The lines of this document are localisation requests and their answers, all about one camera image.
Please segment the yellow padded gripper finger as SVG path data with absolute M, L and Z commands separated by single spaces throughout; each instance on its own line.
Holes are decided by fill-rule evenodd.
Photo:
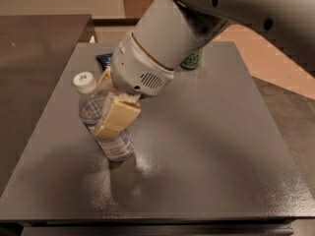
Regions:
M 111 67 L 107 67 L 100 76 L 97 85 L 100 89 L 112 89 Z
M 140 112 L 139 94 L 110 92 L 102 106 L 101 118 L 93 135 L 98 139 L 113 139 L 134 122 Z

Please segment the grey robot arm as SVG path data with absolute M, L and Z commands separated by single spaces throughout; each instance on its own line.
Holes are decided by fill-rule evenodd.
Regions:
M 112 139 L 158 95 L 175 68 L 231 24 L 271 42 L 307 73 L 315 71 L 315 0 L 154 0 L 113 51 L 99 85 L 110 99 L 94 136 Z

